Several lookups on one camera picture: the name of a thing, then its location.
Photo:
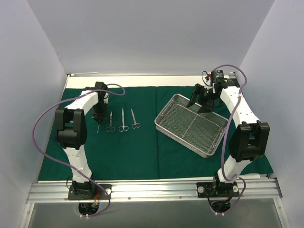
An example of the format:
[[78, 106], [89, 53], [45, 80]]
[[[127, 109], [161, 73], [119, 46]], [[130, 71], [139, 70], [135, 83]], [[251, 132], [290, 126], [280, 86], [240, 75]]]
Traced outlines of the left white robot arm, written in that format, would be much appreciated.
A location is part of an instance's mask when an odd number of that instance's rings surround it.
[[85, 142], [87, 140], [86, 114], [92, 110], [92, 119], [101, 124], [107, 114], [109, 93], [103, 82], [96, 82], [94, 87], [86, 87], [81, 98], [74, 100], [64, 108], [55, 111], [56, 140], [68, 156], [72, 169], [72, 191], [84, 199], [91, 199], [96, 193], [96, 186], [79, 174], [92, 178], [88, 166]]

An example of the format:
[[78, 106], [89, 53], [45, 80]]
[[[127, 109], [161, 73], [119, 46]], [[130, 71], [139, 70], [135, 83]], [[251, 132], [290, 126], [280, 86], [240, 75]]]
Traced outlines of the steel surgical scissors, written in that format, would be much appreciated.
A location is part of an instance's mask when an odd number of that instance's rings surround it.
[[141, 125], [140, 125], [140, 123], [138, 123], [138, 122], [136, 121], [136, 118], [135, 118], [133, 109], [131, 109], [131, 114], [132, 114], [132, 118], [133, 118], [132, 128], [133, 128], [133, 129], [140, 128]]

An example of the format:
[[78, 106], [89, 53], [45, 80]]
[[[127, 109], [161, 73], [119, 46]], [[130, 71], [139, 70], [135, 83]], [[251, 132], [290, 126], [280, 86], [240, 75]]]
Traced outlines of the steel forceps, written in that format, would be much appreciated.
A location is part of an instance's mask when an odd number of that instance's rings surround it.
[[124, 109], [122, 108], [122, 125], [119, 127], [119, 131], [126, 132], [128, 130], [129, 130], [129, 127], [125, 124]]

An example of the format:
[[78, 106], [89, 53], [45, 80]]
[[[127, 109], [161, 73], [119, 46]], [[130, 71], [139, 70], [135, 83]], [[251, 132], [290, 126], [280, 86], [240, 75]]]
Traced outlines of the wire mesh instrument tray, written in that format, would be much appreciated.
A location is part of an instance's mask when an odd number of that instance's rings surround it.
[[228, 119], [215, 112], [199, 113], [201, 105], [187, 107], [188, 102], [188, 98], [174, 94], [156, 116], [156, 129], [203, 158], [213, 156]]

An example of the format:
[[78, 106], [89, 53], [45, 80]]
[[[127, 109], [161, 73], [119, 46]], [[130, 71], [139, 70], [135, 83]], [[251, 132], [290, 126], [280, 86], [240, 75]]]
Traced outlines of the steel clamp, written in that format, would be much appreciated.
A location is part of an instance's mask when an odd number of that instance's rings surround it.
[[106, 132], [114, 132], [115, 127], [113, 126], [113, 113], [110, 112], [110, 117], [109, 117], [109, 126], [106, 127]]

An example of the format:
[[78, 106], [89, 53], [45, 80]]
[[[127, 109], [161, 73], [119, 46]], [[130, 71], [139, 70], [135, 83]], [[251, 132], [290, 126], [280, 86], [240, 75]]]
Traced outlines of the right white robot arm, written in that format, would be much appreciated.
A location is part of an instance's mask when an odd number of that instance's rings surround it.
[[214, 102], [220, 99], [230, 112], [227, 125], [235, 124], [235, 131], [228, 140], [224, 134], [222, 152], [229, 151], [227, 159], [221, 155], [221, 167], [217, 172], [218, 180], [212, 182], [211, 190], [216, 196], [222, 196], [228, 191], [228, 184], [233, 183], [241, 172], [253, 161], [265, 154], [270, 133], [270, 126], [264, 123], [252, 112], [240, 85], [235, 79], [215, 80], [209, 88], [200, 84], [194, 86], [187, 106], [196, 101], [201, 108], [199, 113], [213, 111]]

